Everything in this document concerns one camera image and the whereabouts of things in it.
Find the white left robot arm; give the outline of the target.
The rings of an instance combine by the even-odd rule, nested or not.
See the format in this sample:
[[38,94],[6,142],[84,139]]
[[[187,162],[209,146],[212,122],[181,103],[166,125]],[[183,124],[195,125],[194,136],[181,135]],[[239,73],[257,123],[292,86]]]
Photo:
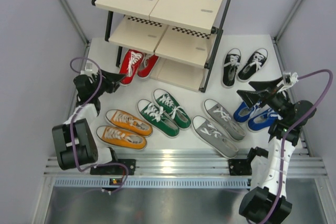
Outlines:
[[74,113],[66,122],[52,128],[57,162],[62,170],[97,162],[98,149],[90,124],[100,114],[100,96],[114,93],[125,77],[125,74],[102,70],[74,78],[77,90]]

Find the red sneaker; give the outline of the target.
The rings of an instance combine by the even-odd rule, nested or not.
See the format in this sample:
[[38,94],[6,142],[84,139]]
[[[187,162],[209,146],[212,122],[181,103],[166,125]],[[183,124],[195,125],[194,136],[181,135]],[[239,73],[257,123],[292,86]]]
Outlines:
[[141,79],[146,79],[150,76],[154,66],[156,65],[159,57],[156,55],[146,54],[137,71],[137,75]]
[[120,84],[122,86],[129,85],[135,74],[137,73],[140,64],[143,61],[145,53],[129,49],[124,56],[119,74],[124,74],[125,77],[121,80]]

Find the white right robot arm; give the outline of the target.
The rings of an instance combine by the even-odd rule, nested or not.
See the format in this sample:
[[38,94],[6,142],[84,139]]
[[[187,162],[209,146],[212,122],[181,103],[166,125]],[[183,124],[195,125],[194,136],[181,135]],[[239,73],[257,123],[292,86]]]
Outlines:
[[251,81],[251,91],[237,91],[249,108],[256,104],[260,107],[267,105],[279,115],[268,130],[268,148],[252,148],[245,161],[252,178],[239,214],[248,223],[282,223],[291,213],[292,204],[286,195],[290,159],[303,126],[317,110],[307,100],[292,103],[284,95],[298,80],[296,73],[287,73],[273,81]]

